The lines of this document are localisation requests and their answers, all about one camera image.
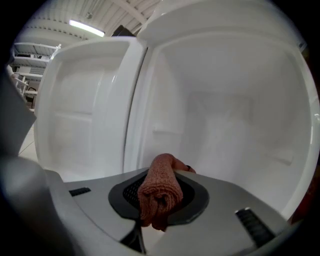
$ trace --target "ceiling light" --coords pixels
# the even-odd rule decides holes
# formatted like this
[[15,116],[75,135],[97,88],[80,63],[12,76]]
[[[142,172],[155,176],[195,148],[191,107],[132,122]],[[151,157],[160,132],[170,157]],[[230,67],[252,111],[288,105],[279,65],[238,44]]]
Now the ceiling light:
[[94,28],[92,26],[89,26],[89,25],[83,24],[81,22],[75,21],[73,19],[70,19],[69,25],[77,27],[79,29],[83,29],[83,30],[89,31],[91,33],[94,33],[94,34],[98,35],[99,37],[102,37],[102,38],[105,36],[105,32],[103,32],[103,31],[101,31],[99,29],[96,29],[96,28]]

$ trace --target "red towel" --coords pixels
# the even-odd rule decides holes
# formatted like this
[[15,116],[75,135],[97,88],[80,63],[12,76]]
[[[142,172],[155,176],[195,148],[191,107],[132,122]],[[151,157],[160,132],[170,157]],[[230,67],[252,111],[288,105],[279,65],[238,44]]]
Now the red towel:
[[153,161],[138,189],[140,219],[143,227],[150,224],[157,230],[165,230],[167,217],[181,203],[183,192],[173,169],[195,173],[171,154],[160,154]]

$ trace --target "warehouse ceiling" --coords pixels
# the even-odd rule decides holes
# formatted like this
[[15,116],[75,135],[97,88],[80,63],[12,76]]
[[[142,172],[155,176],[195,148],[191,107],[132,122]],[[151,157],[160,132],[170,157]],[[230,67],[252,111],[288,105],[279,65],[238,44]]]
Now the warehouse ceiling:
[[76,20],[113,34],[123,25],[136,34],[155,10],[160,0],[51,0],[25,25],[17,42],[31,42],[62,47],[97,35],[69,25]]

